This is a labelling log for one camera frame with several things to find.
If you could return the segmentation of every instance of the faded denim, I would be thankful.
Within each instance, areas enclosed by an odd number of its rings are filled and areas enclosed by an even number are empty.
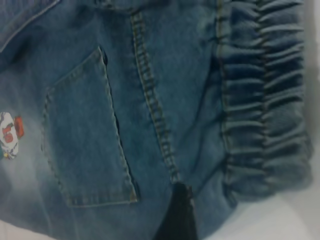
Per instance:
[[[306,187],[302,4],[0,0],[0,113],[24,127],[0,219],[151,240],[184,183],[203,239],[238,203]]]

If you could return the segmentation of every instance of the pocket stitching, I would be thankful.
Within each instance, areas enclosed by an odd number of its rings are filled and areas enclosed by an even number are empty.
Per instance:
[[[103,74],[102,84],[104,85],[104,91],[105,91],[106,97],[108,99],[109,107],[111,109],[111,117],[112,117],[113,127],[114,127],[114,131],[115,131],[115,137],[117,140],[120,161],[121,161],[121,165],[122,165],[124,172],[125,172],[124,183],[128,188],[130,188],[129,200],[126,200],[126,201],[105,202],[105,203],[98,203],[98,204],[94,204],[94,205],[88,205],[85,202],[87,202],[88,199],[93,199],[94,196],[93,196],[93,194],[86,194],[86,195],[83,194],[82,195],[83,204],[78,205],[77,198],[70,196],[68,189],[61,182],[61,180],[60,180],[61,178],[60,178],[57,170],[53,166],[52,159],[49,157],[49,155],[47,154],[47,151],[46,151],[45,125],[46,125],[48,115],[49,115],[48,112],[49,112],[52,94],[55,92],[55,90],[60,85],[63,85],[63,87],[64,87],[67,82],[78,80],[79,75],[83,72],[84,65],[89,61],[92,61],[93,63],[97,63],[100,70],[102,70],[102,74]],[[66,202],[69,206],[72,206],[72,207],[93,207],[93,206],[101,206],[101,205],[134,203],[134,202],[138,201],[138,196],[137,196],[135,187],[132,182],[132,177],[129,173],[129,166],[128,166],[127,160],[125,158],[124,151],[123,151],[123,148],[120,143],[120,136],[119,136],[119,133],[117,130],[118,130],[118,128],[117,128],[117,124],[116,124],[116,116],[115,116],[115,111],[114,111],[114,107],[113,107],[113,99],[112,99],[112,95],[111,95],[111,89],[110,89],[108,76],[107,76],[107,69],[104,64],[103,53],[102,53],[101,49],[98,48],[92,54],[90,54],[89,57],[87,57],[82,63],[80,63],[73,70],[71,70],[66,76],[62,77],[61,80],[58,80],[58,82],[56,82],[53,86],[51,86],[50,88],[47,88],[46,95],[45,95],[45,101],[44,101],[44,107],[43,107],[43,113],[42,113],[41,150],[44,153],[44,156],[47,158],[47,162],[49,163],[50,170],[53,173],[53,176],[58,184],[59,190],[65,196]],[[102,193],[100,195],[101,197],[108,196],[108,194],[104,194],[103,192],[107,193],[108,192],[107,188],[101,189],[99,191],[99,194]]]

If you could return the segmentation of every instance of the black fabric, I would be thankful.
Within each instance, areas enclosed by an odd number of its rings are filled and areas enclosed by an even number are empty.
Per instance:
[[[191,188],[182,183],[173,186],[169,208],[153,240],[198,240]]]

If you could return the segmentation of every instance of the denim fabric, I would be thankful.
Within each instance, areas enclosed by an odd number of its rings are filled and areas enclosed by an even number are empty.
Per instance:
[[[151,240],[183,183],[203,239],[238,203],[307,186],[302,4],[0,0],[0,113],[24,128],[0,219]]]

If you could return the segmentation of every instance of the number patch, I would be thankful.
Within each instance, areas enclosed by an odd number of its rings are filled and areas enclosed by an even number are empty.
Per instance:
[[[15,124],[17,123],[11,117],[10,113],[0,112],[0,145],[3,156],[7,159],[16,158],[19,151],[19,137]]]

